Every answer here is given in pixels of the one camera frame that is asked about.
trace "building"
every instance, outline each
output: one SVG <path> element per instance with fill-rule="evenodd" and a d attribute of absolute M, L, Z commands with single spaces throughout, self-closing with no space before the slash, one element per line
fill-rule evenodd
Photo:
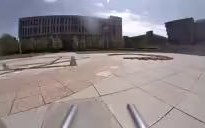
<path fill-rule="evenodd" d="M 195 41 L 205 42 L 205 19 L 195 21 Z"/>
<path fill-rule="evenodd" d="M 122 18 L 114 16 L 107 19 L 77 15 L 24 17 L 19 19 L 18 35 L 20 40 L 60 38 L 64 49 L 72 49 L 74 38 L 79 41 L 78 47 L 84 48 L 123 46 Z"/>
<path fill-rule="evenodd" d="M 205 43 L 205 19 L 180 19 L 165 23 L 168 41 L 175 44 Z"/>
<path fill-rule="evenodd" d="M 175 44 L 194 43 L 194 19 L 186 18 L 165 23 L 168 41 Z"/>
<path fill-rule="evenodd" d="M 156 35 L 153 31 L 148 31 L 144 35 L 127 37 L 124 36 L 126 48 L 152 48 L 152 47 L 163 47 L 166 46 L 167 38 Z"/>

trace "cloud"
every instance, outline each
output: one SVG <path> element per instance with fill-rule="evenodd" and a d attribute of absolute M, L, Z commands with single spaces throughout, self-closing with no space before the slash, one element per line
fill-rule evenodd
<path fill-rule="evenodd" d="M 94 3 L 94 5 L 95 5 L 95 6 L 97 6 L 97 7 L 104 7 L 104 4 L 103 4 L 103 3 L 101 3 L 101 2 Z"/>
<path fill-rule="evenodd" d="M 122 17 L 123 35 L 136 36 L 153 30 L 156 34 L 167 36 L 164 25 L 153 23 L 146 16 L 132 13 L 130 10 L 122 12 L 110 10 L 107 12 L 98 12 L 95 15 L 102 17 L 108 17 L 110 15 Z"/>
<path fill-rule="evenodd" d="M 57 0 L 44 0 L 44 2 L 47 2 L 47 3 L 53 3 L 53 2 L 56 2 Z"/>

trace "pole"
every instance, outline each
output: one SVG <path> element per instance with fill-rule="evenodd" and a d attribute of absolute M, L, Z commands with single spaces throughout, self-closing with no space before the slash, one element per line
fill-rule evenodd
<path fill-rule="evenodd" d="M 137 111 L 134 104 L 128 104 L 127 109 L 128 109 L 128 111 L 129 111 L 129 113 L 134 121 L 134 124 L 136 125 L 137 128 L 148 128 L 148 126 L 146 125 L 142 116 Z"/>
<path fill-rule="evenodd" d="M 70 124 L 76 114 L 77 108 L 78 106 L 76 104 L 71 106 L 68 115 L 66 116 L 65 121 L 62 124 L 62 128 L 70 128 Z"/>

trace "concrete ground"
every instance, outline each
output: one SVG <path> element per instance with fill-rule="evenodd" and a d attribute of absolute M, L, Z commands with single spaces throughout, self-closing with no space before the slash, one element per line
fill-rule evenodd
<path fill-rule="evenodd" d="M 1 60 L 0 119 L 7 128 L 56 128 L 77 103 L 73 128 L 134 128 L 132 103 L 151 128 L 205 128 L 205 57 L 153 54 L 174 59 L 58 53 Z M 78 66 L 67 66 L 70 56 Z M 2 63 L 22 70 L 2 71 Z"/>

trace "blue sky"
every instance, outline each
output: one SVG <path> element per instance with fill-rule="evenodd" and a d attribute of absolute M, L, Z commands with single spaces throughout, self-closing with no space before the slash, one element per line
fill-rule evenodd
<path fill-rule="evenodd" d="M 61 14 L 116 15 L 123 18 L 123 35 L 154 30 L 165 36 L 167 21 L 205 18 L 205 0 L 0 0 L 0 35 L 17 36 L 20 17 Z"/>

